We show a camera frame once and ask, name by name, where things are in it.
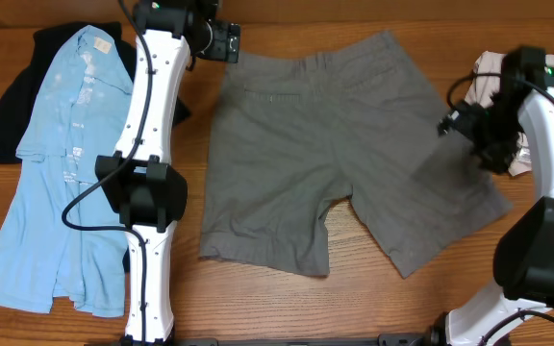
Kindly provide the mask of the grey shorts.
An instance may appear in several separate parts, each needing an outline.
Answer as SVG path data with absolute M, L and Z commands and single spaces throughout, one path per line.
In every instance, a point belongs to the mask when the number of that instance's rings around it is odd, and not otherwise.
M 283 60 L 241 53 L 212 125 L 199 254 L 330 272 L 325 219 L 348 199 L 402 277 L 511 209 L 396 38 Z

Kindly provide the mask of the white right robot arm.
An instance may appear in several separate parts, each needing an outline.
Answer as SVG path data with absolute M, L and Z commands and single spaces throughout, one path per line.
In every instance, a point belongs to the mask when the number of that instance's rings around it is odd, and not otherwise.
M 544 49 L 521 46 L 494 75 L 491 104 L 451 103 L 438 133 L 463 135 L 493 173 L 509 169 L 525 136 L 537 201 L 499 240 L 492 281 L 439 317 L 417 345 L 507 345 L 510 332 L 533 317 L 554 324 L 554 66 Z

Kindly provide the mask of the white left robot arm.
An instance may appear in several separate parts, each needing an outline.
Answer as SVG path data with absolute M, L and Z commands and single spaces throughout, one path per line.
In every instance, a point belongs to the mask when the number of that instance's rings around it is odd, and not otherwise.
M 220 21 L 219 0 L 141 1 L 132 23 L 137 59 L 131 104 L 113 154 L 95 173 L 129 250 L 130 307 L 122 345 L 170 345 L 170 250 L 188 185 L 170 152 L 176 100 L 197 59 L 235 63 L 240 27 Z

